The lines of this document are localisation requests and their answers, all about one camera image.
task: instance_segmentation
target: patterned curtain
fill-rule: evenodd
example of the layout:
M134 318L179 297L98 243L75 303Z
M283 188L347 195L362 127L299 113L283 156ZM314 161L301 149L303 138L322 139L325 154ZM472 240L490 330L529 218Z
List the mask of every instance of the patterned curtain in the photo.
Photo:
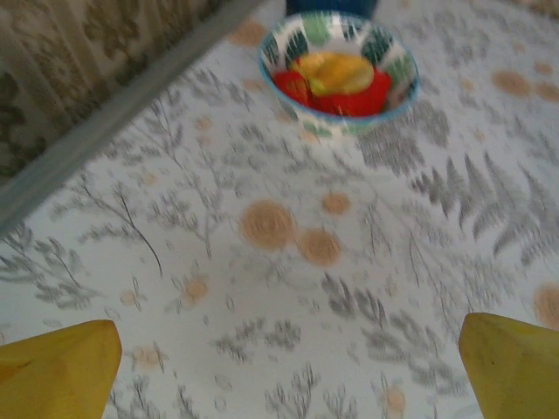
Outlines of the patterned curtain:
M227 0L0 0L0 185Z

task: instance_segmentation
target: banana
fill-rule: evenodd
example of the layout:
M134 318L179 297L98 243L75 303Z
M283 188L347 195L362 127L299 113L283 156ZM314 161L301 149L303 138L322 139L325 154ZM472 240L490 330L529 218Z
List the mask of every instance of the banana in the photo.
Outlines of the banana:
M308 80L314 96L352 94L365 90L375 77L365 58L337 52L314 52L298 58L291 67Z
M472 313L459 351L485 419L559 417L558 332Z

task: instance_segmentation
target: blue object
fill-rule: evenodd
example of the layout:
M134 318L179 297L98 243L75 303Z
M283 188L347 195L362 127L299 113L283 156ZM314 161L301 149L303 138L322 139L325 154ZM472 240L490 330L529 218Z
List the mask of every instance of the blue object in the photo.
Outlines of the blue object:
M286 14L312 10L336 10L371 19L377 0L286 0Z

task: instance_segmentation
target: ceramic bowl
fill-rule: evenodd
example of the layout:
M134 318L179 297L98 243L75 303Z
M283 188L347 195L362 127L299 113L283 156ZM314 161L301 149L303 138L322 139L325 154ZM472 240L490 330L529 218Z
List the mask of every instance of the ceramic bowl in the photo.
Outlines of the ceramic bowl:
M301 55L317 51L361 55L387 72L392 87L383 112L362 118L335 116L303 106L275 86L271 75L285 71ZM338 11L301 13L277 24L259 48L259 67L283 109L320 137L365 134L408 110L418 95L418 68L410 50L387 28Z

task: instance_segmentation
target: fern print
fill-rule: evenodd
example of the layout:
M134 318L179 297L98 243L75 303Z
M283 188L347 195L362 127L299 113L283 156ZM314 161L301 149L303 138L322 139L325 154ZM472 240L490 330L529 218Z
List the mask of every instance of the fern print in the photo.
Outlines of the fern print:
M493 255L507 247L521 246L521 262L529 266L536 258L559 252L559 209L549 192L526 170L528 193L485 154L489 182L468 155L465 158L467 180L455 168L452 159L446 162L446 179L435 169L431 177L423 173L411 187L428 196L431 204L439 204L448 218L454 209L459 212L459 226L473 218L475 240L491 229L500 228L493 243Z

